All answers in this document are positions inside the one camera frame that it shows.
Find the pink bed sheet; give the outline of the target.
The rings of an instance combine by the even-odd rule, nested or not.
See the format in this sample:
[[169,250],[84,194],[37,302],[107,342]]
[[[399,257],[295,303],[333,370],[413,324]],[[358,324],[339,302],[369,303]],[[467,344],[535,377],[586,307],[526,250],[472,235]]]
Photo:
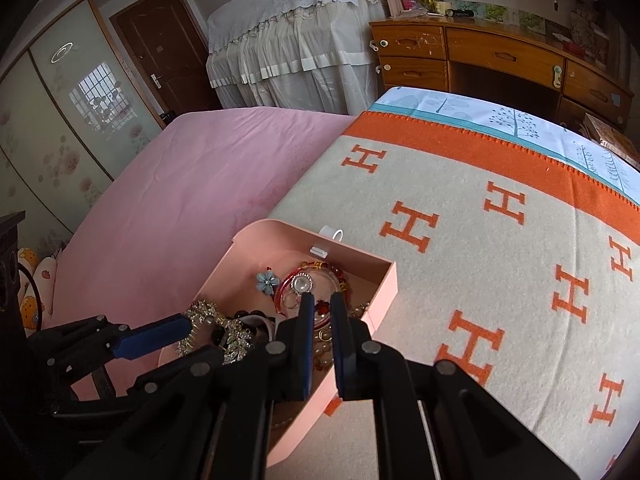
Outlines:
[[244,226],[265,218],[350,124],[242,107],[179,116],[116,178],[58,258],[53,325],[180,313]]

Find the stack of books beside desk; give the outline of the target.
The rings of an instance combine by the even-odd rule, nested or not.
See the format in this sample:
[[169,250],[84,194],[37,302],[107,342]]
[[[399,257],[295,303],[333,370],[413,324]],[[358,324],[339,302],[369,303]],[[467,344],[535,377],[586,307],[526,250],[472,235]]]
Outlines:
[[640,170],[639,151],[626,136],[590,114],[585,114],[582,124],[591,141],[614,153],[635,170]]

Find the floral sliding wardrobe door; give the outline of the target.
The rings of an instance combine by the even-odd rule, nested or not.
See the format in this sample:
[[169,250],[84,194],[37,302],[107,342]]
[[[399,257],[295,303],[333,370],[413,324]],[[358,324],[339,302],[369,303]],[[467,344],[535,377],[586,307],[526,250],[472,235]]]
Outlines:
[[92,0],[77,1],[1,75],[1,211],[26,214],[18,244],[67,243],[162,129]]

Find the brown wooden door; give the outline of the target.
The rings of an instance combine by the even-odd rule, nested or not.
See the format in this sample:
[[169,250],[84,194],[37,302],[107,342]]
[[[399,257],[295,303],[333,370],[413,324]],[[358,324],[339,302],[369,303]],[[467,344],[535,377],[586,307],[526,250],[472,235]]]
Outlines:
[[138,0],[110,21],[164,114],[221,108],[206,73],[205,41],[183,0]]

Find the pink jewelry box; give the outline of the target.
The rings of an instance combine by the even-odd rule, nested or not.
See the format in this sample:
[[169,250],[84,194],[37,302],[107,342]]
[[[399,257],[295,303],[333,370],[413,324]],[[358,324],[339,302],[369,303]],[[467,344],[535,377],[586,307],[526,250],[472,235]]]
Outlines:
[[341,296],[347,314],[375,332],[397,293],[396,263],[344,244],[341,232],[326,226],[313,233],[281,220],[258,220],[232,238],[186,310],[192,332],[163,348],[158,362],[185,356],[218,333],[224,334],[224,356],[236,361],[256,347],[257,337],[276,339],[285,322],[303,315],[312,327],[309,396],[274,408],[267,455],[273,466],[292,454],[337,398],[332,297]]

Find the white lace-covered piano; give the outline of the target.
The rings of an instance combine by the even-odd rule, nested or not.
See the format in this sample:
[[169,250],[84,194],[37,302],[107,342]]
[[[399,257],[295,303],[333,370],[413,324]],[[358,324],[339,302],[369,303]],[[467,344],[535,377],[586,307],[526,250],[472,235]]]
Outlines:
[[230,0],[207,19],[207,77],[225,108],[357,116],[378,98],[370,24],[382,0]]

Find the blue white tree-print sheet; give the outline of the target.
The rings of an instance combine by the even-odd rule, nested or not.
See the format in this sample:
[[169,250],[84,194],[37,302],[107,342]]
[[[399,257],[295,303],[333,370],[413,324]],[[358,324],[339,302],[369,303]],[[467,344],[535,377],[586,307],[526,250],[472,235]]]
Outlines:
[[564,162],[631,203],[639,203],[639,173],[628,162],[567,128],[515,108],[449,92],[394,87],[369,110],[468,129],[518,144]]

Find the orange grey H-pattern blanket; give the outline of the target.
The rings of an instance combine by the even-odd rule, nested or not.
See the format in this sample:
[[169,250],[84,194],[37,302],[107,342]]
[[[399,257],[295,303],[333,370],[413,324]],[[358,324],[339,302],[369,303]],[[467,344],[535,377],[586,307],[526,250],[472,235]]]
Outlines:
[[274,207],[396,263],[380,334],[450,359],[584,479],[639,421],[639,208],[531,145],[360,115]]

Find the blue flower brooch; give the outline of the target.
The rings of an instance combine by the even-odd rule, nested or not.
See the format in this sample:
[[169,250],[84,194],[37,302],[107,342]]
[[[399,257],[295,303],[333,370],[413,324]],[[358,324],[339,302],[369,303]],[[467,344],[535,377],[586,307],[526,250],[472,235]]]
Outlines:
[[280,284],[280,278],[270,268],[256,274],[256,289],[266,296],[273,297]]

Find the wooden desk with drawers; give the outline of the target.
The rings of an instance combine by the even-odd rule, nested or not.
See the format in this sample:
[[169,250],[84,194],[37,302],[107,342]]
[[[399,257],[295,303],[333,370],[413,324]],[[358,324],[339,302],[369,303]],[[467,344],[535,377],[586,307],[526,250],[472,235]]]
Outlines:
[[405,16],[370,24],[387,89],[448,91],[563,126],[585,114],[626,128],[634,94],[557,41],[478,18]]

